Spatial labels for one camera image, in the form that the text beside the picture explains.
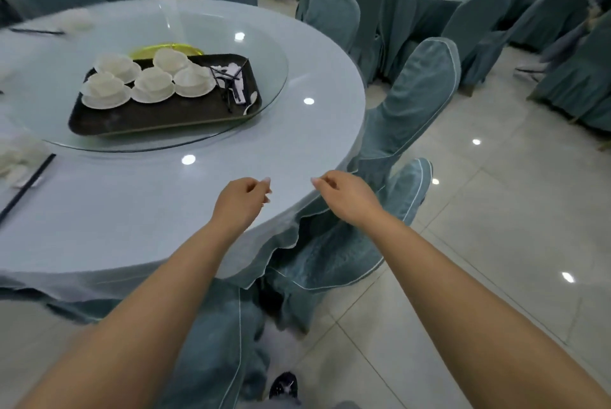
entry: yellow plate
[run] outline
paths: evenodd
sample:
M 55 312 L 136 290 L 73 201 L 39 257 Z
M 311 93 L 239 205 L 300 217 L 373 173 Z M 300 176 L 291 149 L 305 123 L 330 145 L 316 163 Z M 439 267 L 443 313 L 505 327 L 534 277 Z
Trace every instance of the yellow plate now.
M 163 44 L 147 45 L 145 47 L 139 47 L 130 53 L 130 57 L 133 60 L 140 60 L 143 58 L 153 58 L 156 52 L 164 47 L 178 50 L 184 53 L 187 57 L 190 55 L 203 55 L 203 50 L 193 47 L 189 44 L 178 44 L 176 42 L 164 42 Z

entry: black sneaker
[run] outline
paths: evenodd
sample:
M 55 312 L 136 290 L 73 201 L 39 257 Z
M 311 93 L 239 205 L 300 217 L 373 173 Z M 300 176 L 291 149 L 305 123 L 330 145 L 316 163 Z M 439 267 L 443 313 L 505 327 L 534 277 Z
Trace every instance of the black sneaker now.
M 270 399 L 277 398 L 281 394 L 286 394 L 291 398 L 297 398 L 297 377 L 290 372 L 280 374 L 270 388 Z

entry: person's left hand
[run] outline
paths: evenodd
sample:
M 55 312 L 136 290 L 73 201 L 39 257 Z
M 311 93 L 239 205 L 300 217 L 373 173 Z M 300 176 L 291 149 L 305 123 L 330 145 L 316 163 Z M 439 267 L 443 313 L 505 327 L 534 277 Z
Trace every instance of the person's left hand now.
M 270 181 L 268 177 L 261 181 L 252 177 L 231 181 L 219 194 L 210 222 L 228 230 L 233 237 L 239 237 L 252 224 L 263 205 L 269 203 L 266 194 L 271 193 Z

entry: tiled floor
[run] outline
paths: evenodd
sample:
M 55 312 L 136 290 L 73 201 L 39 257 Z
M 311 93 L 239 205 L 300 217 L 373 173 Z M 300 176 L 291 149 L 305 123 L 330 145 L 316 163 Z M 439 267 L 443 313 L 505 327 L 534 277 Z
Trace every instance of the tiled floor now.
M 287 15 L 295 9 L 294 0 L 260 6 Z M 512 68 L 533 60 L 506 49 L 474 96 L 456 95 L 401 158 L 399 166 L 428 158 L 439 181 L 413 227 L 611 391 L 611 154 L 598 152 L 580 127 L 524 100 L 531 84 Z M 386 90 L 371 86 L 368 106 Z M 20 303 L 0 302 L 0 318 L 4 409 L 78 328 Z M 344 399 L 363 409 L 469 407 L 386 265 L 331 292 L 307 336 L 270 322 L 264 341 L 270 378 L 294 370 L 308 407 Z

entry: forearm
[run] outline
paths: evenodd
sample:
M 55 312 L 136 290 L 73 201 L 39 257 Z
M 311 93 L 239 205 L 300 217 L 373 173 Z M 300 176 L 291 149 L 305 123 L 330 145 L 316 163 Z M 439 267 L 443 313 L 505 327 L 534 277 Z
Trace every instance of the forearm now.
M 375 215 L 365 232 L 474 408 L 610 407 L 556 343 L 401 221 Z
M 204 226 L 51 368 L 19 408 L 151 406 L 234 236 Z

